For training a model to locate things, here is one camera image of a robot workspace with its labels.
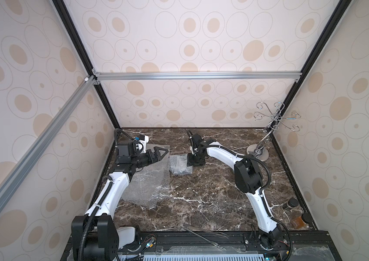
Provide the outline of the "bubble wrap around orange plate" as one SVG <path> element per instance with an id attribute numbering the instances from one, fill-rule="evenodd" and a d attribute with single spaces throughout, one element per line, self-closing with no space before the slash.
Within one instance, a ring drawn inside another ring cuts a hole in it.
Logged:
<path id="1" fill-rule="evenodd" d="M 162 161 L 136 172 L 122 199 L 142 207 L 155 208 L 169 187 L 169 156 L 170 153 Z"/>

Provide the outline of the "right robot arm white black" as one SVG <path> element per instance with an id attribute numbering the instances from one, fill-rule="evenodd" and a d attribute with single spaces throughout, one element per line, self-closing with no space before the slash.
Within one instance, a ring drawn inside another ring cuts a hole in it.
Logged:
<path id="1" fill-rule="evenodd" d="M 189 130 L 187 134 L 190 142 L 187 165 L 203 166 L 211 157 L 229 166 L 233 170 L 236 187 L 247 196 L 254 210 L 261 246 L 266 250 L 273 249 L 281 236 L 282 226 L 273 217 L 265 196 L 265 189 L 271 183 L 271 173 L 265 163 L 253 156 L 234 152 L 212 138 L 204 139 Z"/>

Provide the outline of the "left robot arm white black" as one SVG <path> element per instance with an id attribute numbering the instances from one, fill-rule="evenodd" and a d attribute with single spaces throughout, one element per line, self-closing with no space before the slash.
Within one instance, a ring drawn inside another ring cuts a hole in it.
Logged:
<path id="1" fill-rule="evenodd" d="M 73 258 L 76 261 L 118 261 L 118 251 L 136 242 L 135 227 L 116 228 L 113 217 L 133 175 L 168 155 L 168 149 L 147 149 L 147 141 L 132 139 L 116 144 L 116 160 L 96 201 L 71 224 Z"/>

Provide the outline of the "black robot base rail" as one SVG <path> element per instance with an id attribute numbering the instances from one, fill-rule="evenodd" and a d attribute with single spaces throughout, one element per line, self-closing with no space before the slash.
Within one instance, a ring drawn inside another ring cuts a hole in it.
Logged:
<path id="1" fill-rule="evenodd" d="M 263 248 L 254 231 L 208 233 L 195 229 L 142 232 L 119 250 L 116 261 L 340 261 L 328 232 L 284 233 L 271 249 Z"/>

